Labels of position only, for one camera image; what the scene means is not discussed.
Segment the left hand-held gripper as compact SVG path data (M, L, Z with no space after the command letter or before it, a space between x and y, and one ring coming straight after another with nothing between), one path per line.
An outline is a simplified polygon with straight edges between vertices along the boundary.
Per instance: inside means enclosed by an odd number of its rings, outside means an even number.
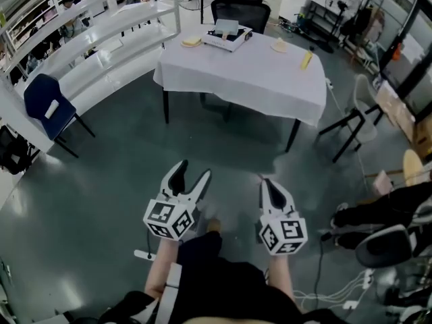
M143 222L156 237L181 240L196 224L196 204L207 192L212 171L204 171L191 191L183 193L186 188L184 175L187 168L186 159L176 163L163 177L156 199L151 199L148 203Z

